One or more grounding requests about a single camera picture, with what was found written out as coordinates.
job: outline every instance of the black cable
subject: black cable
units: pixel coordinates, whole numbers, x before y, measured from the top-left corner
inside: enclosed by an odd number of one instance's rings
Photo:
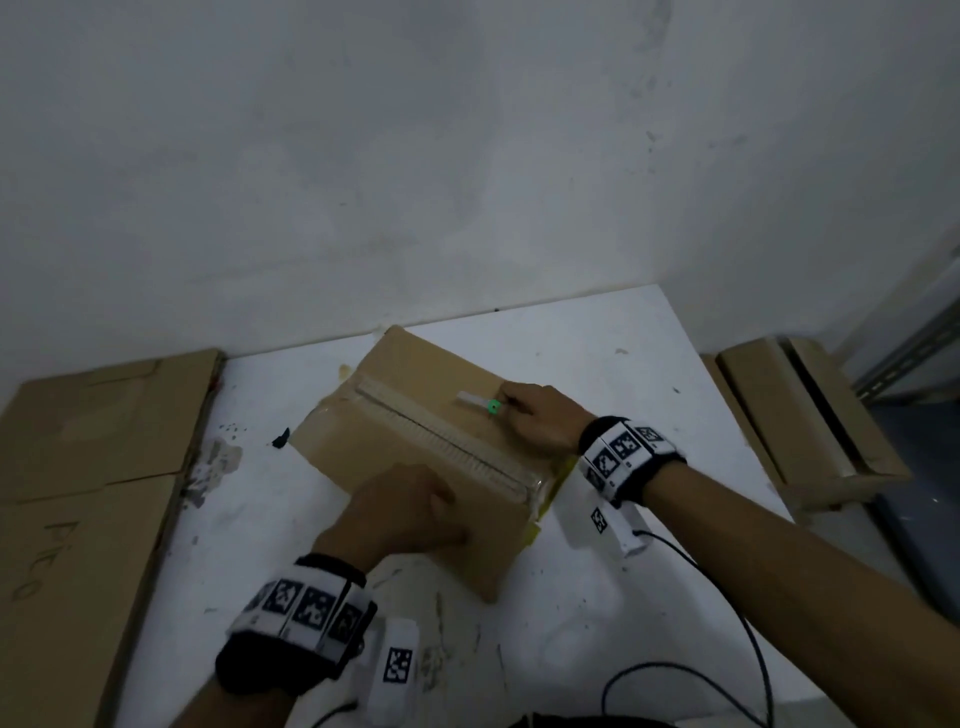
[[[360,703],[356,700],[350,700],[349,703],[344,703],[339,708],[334,708],[332,711],[327,713],[324,717],[320,718],[316,723],[310,726],[310,728],[320,728],[324,723],[330,720],[334,716],[338,716],[340,713],[352,713],[357,708],[360,707]]]
[[[756,717],[753,713],[747,710],[747,708],[744,707],[740,703],[740,701],[738,701],[736,698],[730,695],[727,691],[725,691],[723,688],[721,688],[719,685],[713,682],[713,680],[708,678],[703,672],[699,672],[695,670],[693,667],[687,667],[686,665],[680,665],[678,663],[668,663],[668,662],[640,663],[639,665],[633,665],[631,667],[627,667],[626,669],[622,669],[619,672],[617,672],[610,680],[607,681],[607,685],[604,686],[603,696],[600,698],[600,712],[604,716],[607,714],[607,694],[610,692],[611,688],[613,687],[613,685],[616,683],[617,680],[619,680],[622,677],[626,677],[627,675],[632,674],[634,672],[640,672],[642,669],[648,669],[650,667],[666,667],[668,669],[678,669],[678,670],[681,670],[682,672],[687,672],[691,675],[696,675],[701,680],[705,681],[708,685],[710,685],[714,690],[716,690],[725,698],[727,698],[730,701],[731,705],[733,705],[738,711],[740,711],[740,713],[746,716],[750,721],[760,726],[760,728],[774,728],[774,692],[773,692],[773,688],[770,685],[770,673],[767,672],[767,663],[763,659],[763,653],[760,651],[760,645],[756,642],[756,636],[754,635],[754,630],[751,629],[750,624],[748,624],[746,619],[744,619],[743,615],[740,614],[740,610],[738,610],[735,606],[733,606],[733,602],[731,601],[730,597],[727,596],[727,593],[723,590],[723,588],[719,584],[717,584],[706,571],[701,569],[700,565],[697,564],[697,562],[695,562],[693,559],[691,559],[689,556],[687,556],[685,553],[683,553],[680,549],[678,549],[676,546],[671,544],[669,541],[664,539],[662,536],[658,536],[656,533],[652,533],[651,531],[643,531],[643,530],[634,531],[634,535],[650,536],[651,538],[656,539],[657,541],[660,541],[662,544],[667,544],[668,546],[670,546],[674,551],[679,553],[691,567],[693,567],[694,569],[699,571],[703,576],[705,576],[707,578],[707,581],[709,581],[710,584],[716,587],[717,591],[727,600],[727,603],[730,604],[731,608],[736,613],[737,618],[740,620],[740,623],[743,625],[743,628],[747,631],[747,637],[750,638],[750,644],[754,646],[756,661],[760,665],[760,674],[763,676],[763,692],[766,697],[767,720],[766,722],[763,722],[762,720],[760,720],[760,718]]]

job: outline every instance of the black debris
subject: black debris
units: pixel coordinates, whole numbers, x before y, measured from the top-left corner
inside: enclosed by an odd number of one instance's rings
[[[290,439],[290,427],[287,427],[285,430],[283,430],[283,434],[280,435],[278,438],[276,438],[271,443],[271,445],[273,445],[276,449],[280,449],[287,444],[287,440],[289,439]]]

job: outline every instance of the table surface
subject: table surface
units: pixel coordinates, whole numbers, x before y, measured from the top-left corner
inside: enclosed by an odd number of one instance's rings
[[[692,466],[789,518],[657,286],[410,330],[506,378],[553,384],[593,412],[656,426]],[[336,520],[347,496],[271,441],[296,428],[375,341],[370,334],[228,362],[205,434],[222,440],[216,461],[227,466],[182,506],[117,726],[167,725],[210,676],[240,607]],[[610,677],[647,660],[696,667],[761,709],[756,658],[724,598],[663,545],[628,560],[598,545],[585,516],[590,497],[581,476],[567,480],[494,605],[425,556],[392,556],[371,573],[381,613],[415,619],[421,650],[430,649],[409,724],[502,727],[530,712],[598,714]],[[821,695],[760,642],[778,702]],[[309,726],[352,698],[347,677],[305,695],[288,725]],[[729,708],[697,678],[670,670],[632,675],[610,697],[614,713],[664,720]]]

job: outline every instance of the wristband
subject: wristband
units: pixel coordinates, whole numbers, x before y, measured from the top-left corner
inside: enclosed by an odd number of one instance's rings
[[[233,621],[217,655],[224,690],[245,695],[280,688],[302,695],[340,677],[363,651],[376,604],[362,572],[310,554],[261,587]]]
[[[616,507],[623,500],[642,505],[643,489],[660,468],[686,462],[659,432],[624,417],[601,417],[587,425],[580,452],[580,472]]]

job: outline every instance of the white wall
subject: white wall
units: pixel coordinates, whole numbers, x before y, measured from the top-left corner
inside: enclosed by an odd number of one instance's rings
[[[960,5],[0,11],[0,380],[658,281],[839,341],[960,220]]]

